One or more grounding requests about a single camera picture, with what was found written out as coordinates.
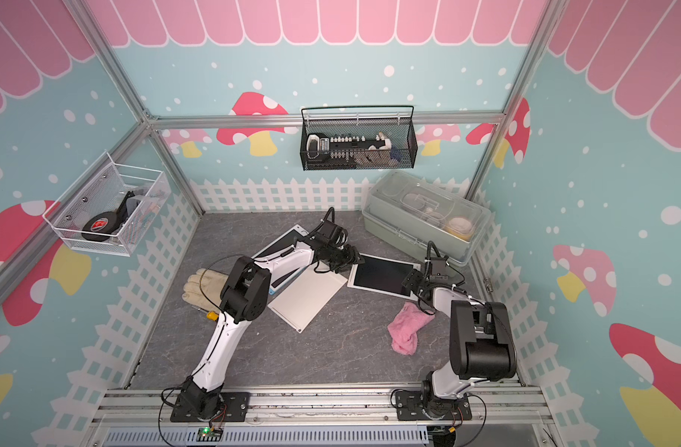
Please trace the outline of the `white drawing tablet front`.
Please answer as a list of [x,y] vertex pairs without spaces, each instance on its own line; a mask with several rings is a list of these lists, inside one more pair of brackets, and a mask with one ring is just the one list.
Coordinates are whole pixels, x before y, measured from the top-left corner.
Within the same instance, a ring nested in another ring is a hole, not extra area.
[[310,266],[272,300],[269,309],[297,333],[303,333],[346,283],[346,277],[338,273],[319,273]]

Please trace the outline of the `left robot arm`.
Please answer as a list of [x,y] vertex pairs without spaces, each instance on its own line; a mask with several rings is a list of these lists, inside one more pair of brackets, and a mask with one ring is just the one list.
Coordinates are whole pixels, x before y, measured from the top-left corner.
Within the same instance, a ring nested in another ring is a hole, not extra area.
[[279,278],[324,263],[327,272],[338,274],[362,257],[347,243],[348,232],[335,223],[335,209],[307,235],[265,257],[241,256],[220,290],[217,327],[199,365],[177,388],[171,420],[199,420],[209,425],[230,420],[230,404],[222,395],[228,365],[246,329],[267,308],[271,284]]

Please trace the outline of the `blue framed drawing tablet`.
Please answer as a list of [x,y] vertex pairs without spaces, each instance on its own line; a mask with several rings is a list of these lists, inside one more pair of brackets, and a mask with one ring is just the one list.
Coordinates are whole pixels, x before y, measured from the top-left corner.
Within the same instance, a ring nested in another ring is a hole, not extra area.
[[270,294],[279,292],[312,262],[313,251],[304,242],[308,234],[303,227],[295,225],[253,256],[258,266],[271,271]]

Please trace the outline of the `pink cleaning cloth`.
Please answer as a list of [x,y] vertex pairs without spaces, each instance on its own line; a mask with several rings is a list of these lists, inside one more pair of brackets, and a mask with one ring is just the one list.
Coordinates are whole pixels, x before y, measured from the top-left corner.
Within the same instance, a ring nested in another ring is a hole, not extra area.
[[418,347],[418,332],[434,318],[434,315],[422,312],[415,303],[405,303],[388,325],[392,349],[401,355],[414,355]]

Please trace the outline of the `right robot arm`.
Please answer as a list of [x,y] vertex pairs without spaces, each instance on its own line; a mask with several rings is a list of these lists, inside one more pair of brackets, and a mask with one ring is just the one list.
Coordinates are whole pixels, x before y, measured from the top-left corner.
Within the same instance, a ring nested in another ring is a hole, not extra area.
[[442,313],[450,319],[450,347],[445,366],[429,373],[420,392],[396,396],[398,417],[407,420],[443,420],[470,414],[470,388],[517,374],[517,354],[506,306],[482,302],[461,288],[448,272],[448,257],[428,254],[403,287],[417,299],[425,316]]

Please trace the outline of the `white drawing tablet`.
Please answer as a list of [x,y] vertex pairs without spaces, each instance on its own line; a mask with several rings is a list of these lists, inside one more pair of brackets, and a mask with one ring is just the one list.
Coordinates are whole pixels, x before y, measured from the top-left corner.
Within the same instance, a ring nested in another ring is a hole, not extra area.
[[420,265],[392,260],[379,256],[362,254],[363,262],[351,268],[348,287],[357,290],[377,292],[407,300],[417,300],[403,281]]
[[346,283],[346,277],[338,273],[319,273],[310,266],[272,300],[269,309],[297,333],[303,333]]

